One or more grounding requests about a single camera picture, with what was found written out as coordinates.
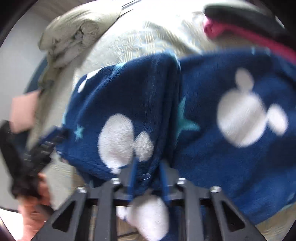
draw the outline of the bed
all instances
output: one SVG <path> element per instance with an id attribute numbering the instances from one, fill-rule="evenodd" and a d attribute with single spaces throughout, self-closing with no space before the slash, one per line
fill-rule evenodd
<path id="1" fill-rule="evenodd" d="M 164 50 L 174 52 L 178 57 L 184 57 L 223 48 L 253 46 L 251 42 L 232 34 L 223 35 L 215 41 L 205 36 L 203 8 L 211 2 L 260 11 L 254 5 L 237 0 L 203 2 L 187 0 L 181 3 L 141 0 L 133 1 L 133 4 L 124 4 L 120 17 L 110 29 L 93 46 L 60 71 L 46 98 L 40 102 L 37 122 L 30 133 L 27 146 L 32 146 L 52 126 L 61 125 L 72 90 L 79 78 L 91 71 Z M 47 167 L 46 174 L 53 190 L 55 208 L 65 201 L 73 189 L 84 185 L 75 168 L 62 162 L 57 154 L 53 156 L 53 162 Z M 267 240 L 282 240 L 295 221 L 295 217 L 296 205 L 291 205 L 257 227 Z M 131 228 L 126 224 L 121 223 L 121 225 L 124 226 L 123 229 L 130 231 Z M 129 239 L 136 238 L 137 235 L 129 237 Z"/>

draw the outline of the teal star print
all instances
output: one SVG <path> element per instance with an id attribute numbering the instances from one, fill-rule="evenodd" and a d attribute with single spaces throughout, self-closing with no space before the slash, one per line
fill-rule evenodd
<path id="1" fill-rule="evenodd" d="M 83 130 L 84 130 L 84 127 L 77 125 L 77 130 L 74 131 L 75 141 L 78 141 L 79 139 L 83 139 L 83 135 L 82 135 Z"/>
<path id="2" fill-rule="evenodd" d="M 199 131 L 200 130 L 200 126 L 198 124 L 184 117 L 185 102 L 186 102 L 186 97 L 182 99 L 182 101 L 178 106 L 176 141 L 178 140 L 178 137 L 182 131 Z"/>

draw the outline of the blue fleece blanket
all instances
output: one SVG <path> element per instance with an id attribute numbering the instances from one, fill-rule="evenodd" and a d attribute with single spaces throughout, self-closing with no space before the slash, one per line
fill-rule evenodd
<path id="1" fill-rule="evenodd" d="M 259 223 L 296 201 L 295 80 L 294 65 L 260 49 L 108 66 L 78 82 L 58 150 L 103 180 L 136 158 L 138 194 L 167 158 Z"/>

